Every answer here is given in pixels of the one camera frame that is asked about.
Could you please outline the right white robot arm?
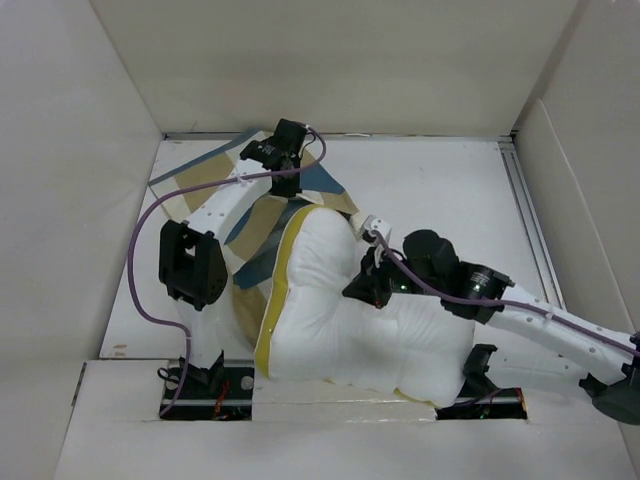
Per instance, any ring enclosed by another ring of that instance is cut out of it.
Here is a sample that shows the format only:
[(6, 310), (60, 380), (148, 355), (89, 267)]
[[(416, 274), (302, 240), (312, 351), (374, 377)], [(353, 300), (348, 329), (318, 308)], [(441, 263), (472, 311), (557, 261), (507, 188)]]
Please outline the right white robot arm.
[(373, 217), (361, 228), (369, 244), (360, 271), (343, 294), (378, 309), (394, 294), (425, 295), (455, 317), (511, 332), (548, 351), (548, 357), (507, 355), (476, 344), (465, 357), (462, 381), (489, 397), (500, 389), (531, 388), (585, 398), (601, 414), (639, 423), (639, 336), (604, 328), (529, 293), (506, 274), (461, 260), (451, 242), (432, 230), (389, 247), (390, 227)]

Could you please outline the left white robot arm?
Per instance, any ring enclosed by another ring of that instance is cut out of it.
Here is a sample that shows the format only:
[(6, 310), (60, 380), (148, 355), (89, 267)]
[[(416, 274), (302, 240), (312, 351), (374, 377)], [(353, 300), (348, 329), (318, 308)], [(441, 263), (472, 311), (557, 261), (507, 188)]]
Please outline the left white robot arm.
[(241, 264), (223, 247), (246, 212), (256, 213), (260, 199), (286, 204), (302, 192), (304, 144), (313, 130), (282, 119), (274, 133), (251, 140), (239, 152), (233, 169), (214, 192), (180, 222), (169, 220), (160, 232), (159, 279), (191, 332), (188, 384), (201, 396), (222, 387), (214, 364), (221, 350), (218, 333), (234, 331), (230, 278)]

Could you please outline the plaid beige blue pillowcase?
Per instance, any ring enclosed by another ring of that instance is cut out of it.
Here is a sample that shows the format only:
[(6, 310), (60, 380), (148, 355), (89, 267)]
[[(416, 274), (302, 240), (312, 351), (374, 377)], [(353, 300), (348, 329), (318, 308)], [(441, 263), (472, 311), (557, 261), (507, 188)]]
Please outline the plaid beige blue pillowcase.
[[(248, 131), (194, 160), (150, 180), (154, 195), (233, 176), (239, 153), (253, 140), (267, 138), (264, 131)], [(301, 174), (301, 191), (291, 198), (262, 194), (242, 211), (222, 248), (232, 275), (231, 299), (235, 319), (248, 344), (257, 342), (271, 291), (271, 275), (278, 243), (289, 217), (308, 204), (324, 205), (346, 216), (359, 209), (344, 187), (322, 166)]]

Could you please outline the white pillow yellow edge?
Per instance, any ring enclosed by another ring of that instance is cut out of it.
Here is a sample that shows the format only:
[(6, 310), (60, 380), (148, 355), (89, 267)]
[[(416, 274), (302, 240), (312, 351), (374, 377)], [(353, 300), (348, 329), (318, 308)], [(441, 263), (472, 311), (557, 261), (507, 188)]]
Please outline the white pillow yellow edge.
[(327, 380), (437, 407), (465, 382), (474, 326), (434, 297), (395, 293), (377, 309), (342, 291), (356, 239), (337, 211), (306, 206), (288, 221), (254, 350), (271, 381)]

